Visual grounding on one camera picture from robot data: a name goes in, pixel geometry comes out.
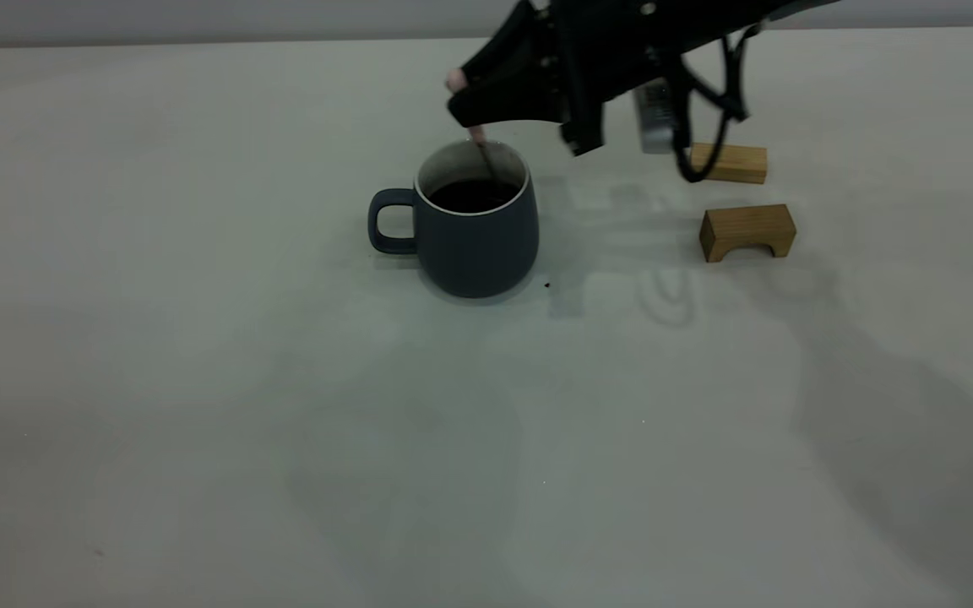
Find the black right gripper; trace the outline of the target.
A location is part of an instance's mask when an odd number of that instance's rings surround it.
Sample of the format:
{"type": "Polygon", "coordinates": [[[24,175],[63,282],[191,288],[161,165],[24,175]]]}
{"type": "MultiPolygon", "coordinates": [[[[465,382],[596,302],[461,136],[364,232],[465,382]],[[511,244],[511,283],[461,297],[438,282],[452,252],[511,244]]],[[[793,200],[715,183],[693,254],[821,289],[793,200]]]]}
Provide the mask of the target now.
{"type": "Polygon", "coordinates": [[[664,81],[676,149],[691,142],[690,96],[698,93],[720,112],[719,138],[749,112],[742,93],[747,41],[779,19],[787,1],[552,1],[516,4],[462,73],[467,84],[529,78],[560,85],[544,89],[471,86],[448,101],[463,127],[509,121],[562,124],[575,155],[603,144],[602,107],[653,80],[664,81]],[[716,90],[691,72],[686,54],[717,42],[725,84],[716,90]]]}

